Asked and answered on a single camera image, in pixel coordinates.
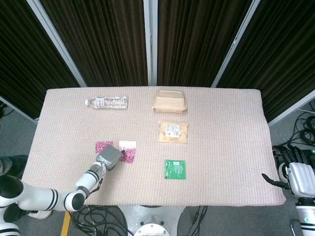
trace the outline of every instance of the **table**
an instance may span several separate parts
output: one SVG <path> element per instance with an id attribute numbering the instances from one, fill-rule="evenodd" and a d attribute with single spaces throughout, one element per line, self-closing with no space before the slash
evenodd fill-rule
<path id="1" fill-rule="evenodd" d="M 156 113 L 158 89 L 183 91 L 182 114 Z M 93 109 L 85 99 L 129 98 L 126 110 Z M 185 121 L 187 144 L 158 141 L 158 121 Z M 58 191 L 74 183 L 95 161 L 97 141 L 137 142 L 132 164 L 118 162 L 88 204 L 150 206 L 275 206 L 281 189 L 261 95 L 254 89 L 193 87 L 63 88 L 47 91 L 23 181 Z M 164 160 L 186 161 L 186 180 L 164 178 Z"/>

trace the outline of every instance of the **yellow tape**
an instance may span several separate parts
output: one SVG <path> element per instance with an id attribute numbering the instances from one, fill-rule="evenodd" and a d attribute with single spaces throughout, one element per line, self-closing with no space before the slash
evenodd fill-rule
<path id="1" fill-rule="evenodd" d="M 64 214 L 64 219 L 63 219 L 63 229 L 61 230 L 61 236 L 67 236 L 68 235 L 68 229 L 69 229 L 69 223 L 70 223 L 70 214 L 67 211 Z"/>

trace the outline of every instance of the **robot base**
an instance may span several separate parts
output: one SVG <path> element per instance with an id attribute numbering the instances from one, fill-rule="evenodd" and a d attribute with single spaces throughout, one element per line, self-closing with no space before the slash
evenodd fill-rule
<path id="1" fill-rule="evenodd" d="M 179 218 L 185 206 L 118 206 L 134 236 L 176 236 Z"/>

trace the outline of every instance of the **pants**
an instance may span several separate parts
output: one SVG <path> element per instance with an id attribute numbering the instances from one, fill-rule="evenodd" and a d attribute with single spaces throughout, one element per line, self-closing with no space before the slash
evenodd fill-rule
<path id="1" fill-rule="evenodd" d="M 0 175 L 9 175 L 21 179 L 26 163 L 27 155 L 0 156 Z M 5 222 L 14 222 L 20 219 L 27 211 L 19 209 L 17 204 L 11 204 L 5 211 Z"/>

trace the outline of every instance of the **packaged bread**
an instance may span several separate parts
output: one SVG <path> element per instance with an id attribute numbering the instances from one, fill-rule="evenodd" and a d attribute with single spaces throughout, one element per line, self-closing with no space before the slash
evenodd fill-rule
<path id="1" fill-rule="evenodd" d="M 163 143 L 187 143 L 186 122 L 165 121 L 159 122 L 158 140 Z"/>

